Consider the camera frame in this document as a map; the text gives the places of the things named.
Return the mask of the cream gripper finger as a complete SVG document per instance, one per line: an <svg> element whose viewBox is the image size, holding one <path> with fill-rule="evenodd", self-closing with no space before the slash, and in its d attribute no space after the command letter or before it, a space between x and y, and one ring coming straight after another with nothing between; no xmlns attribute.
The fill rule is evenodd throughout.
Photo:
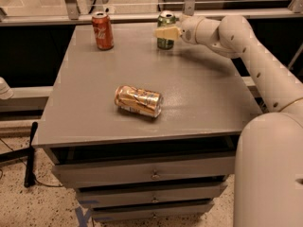
<svg viewBox="0 0 303 227"><path fill-rule="evenodd" d="M158 27L153 34L158 39L176 41L181 37L182 32L177 26L161 26Z"/></svg>

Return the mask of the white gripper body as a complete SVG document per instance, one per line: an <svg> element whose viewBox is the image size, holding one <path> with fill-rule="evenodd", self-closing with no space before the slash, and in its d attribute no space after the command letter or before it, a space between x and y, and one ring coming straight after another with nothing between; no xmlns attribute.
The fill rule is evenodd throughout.
<svg viewBox="0 0 303 227"><path fill-rule="evenodd" d="M196 31L197 26L203 21L203 16L189 16L182 14L179 17L181 23L182 39L184 42L189 44L197 44Z"/></svg>

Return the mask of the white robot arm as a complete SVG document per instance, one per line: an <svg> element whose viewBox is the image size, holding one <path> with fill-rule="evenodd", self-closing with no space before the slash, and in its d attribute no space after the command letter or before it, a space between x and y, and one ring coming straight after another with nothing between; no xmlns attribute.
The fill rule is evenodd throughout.
<svg viewBox="0 0 303 227"><path fill-rule="evenodd" d="M248 21L180 17L158 38L202 44L240 58L268 112L242 130L236 151L234 227L303 227L303 84L257 39Z"/></svg>

